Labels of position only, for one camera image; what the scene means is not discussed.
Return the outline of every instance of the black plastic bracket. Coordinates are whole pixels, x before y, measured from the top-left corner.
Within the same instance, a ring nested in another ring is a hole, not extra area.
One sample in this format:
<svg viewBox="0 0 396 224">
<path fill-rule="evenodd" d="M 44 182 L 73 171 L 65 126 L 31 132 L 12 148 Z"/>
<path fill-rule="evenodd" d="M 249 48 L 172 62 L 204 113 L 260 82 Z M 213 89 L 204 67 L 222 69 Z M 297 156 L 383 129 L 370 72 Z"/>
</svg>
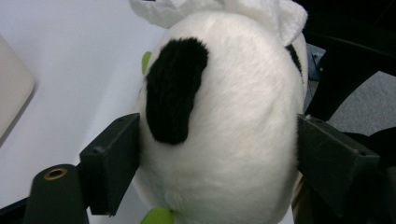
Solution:
<svg viewBox="0 0 396 224">
<path fill-rule="evenodd" d="M 380 157 L 328 123 L 299 119 L 299 170 L 339 217 L 370 208 L 378 189 Z"/>
<path fill-rule="evenodd" d="M 93 215 L 115 216 L 139 166 L 137 114 L 113 121 L 79 154 L 81 179 Z"/>
</svg>

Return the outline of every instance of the white fur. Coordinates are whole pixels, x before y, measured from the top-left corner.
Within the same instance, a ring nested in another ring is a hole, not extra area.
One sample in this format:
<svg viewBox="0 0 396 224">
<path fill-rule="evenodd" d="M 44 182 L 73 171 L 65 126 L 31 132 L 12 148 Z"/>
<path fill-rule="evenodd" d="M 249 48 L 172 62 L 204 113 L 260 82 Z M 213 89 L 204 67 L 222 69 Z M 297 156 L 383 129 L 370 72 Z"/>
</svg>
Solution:
<svg viewBox="0 0 396 224">
<path fill-rule="evenodd" d="M 170 39 L 196 37 L 208 65 L 191 111 L 184 144 L 156 142 L 141 116 L 141 164 L 134 186 L 152 207 L 170 208 L 176 224 L 273 224 L 290 205 L 297 176 L 297 118 L 306 91 L 304 38 L 295 43 L 303 77 L 278 35 L 233 13 L 198 12 L 173 26 Z"/>
</svg>

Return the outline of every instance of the panda plush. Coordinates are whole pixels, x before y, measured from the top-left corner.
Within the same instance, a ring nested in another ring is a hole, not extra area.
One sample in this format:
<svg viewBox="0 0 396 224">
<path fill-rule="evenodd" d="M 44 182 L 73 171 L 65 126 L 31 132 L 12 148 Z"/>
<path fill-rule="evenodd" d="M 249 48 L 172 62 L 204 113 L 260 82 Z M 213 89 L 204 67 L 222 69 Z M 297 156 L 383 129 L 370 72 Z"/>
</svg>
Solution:
<svg viewBox="0 0 396 224">
<path fill-rule="evenodd" d="M 169 29 L 134 108 L 142 201 L 176 224 L 279 223 L 298 174 L 304 9 L 290 0 L 130 2 Z"/>
</svg>

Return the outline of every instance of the white cloth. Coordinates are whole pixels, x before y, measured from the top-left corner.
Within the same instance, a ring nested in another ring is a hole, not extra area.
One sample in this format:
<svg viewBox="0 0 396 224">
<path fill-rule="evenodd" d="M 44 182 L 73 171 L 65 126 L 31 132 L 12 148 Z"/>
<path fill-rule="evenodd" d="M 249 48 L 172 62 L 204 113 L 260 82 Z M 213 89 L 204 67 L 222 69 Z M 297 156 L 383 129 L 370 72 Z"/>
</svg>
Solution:
<svg viewBox="0 0 396 224">
<path fill-rule="evenodd" d="M 225 10 L 250 17 L 278 34 L 287 46 L 303 30 L 307 14 L 291 0 L 130 0 L 134 12 L 163 28 L 170 28 L 194 12 Z"/>
</svg>

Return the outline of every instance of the beige object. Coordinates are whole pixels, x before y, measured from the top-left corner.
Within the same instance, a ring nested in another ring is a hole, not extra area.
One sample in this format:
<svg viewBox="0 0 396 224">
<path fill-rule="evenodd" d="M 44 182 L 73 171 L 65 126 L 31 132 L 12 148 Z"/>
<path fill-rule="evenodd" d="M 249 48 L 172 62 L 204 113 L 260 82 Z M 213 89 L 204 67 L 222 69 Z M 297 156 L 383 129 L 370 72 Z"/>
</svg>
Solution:
<svg viewBox="0 0 396 224">
<path fill-rule="evenodd" d="M 18 115 L 33 86 L 33 75 L 0 36 L 0 137 Z"/>
</svg>

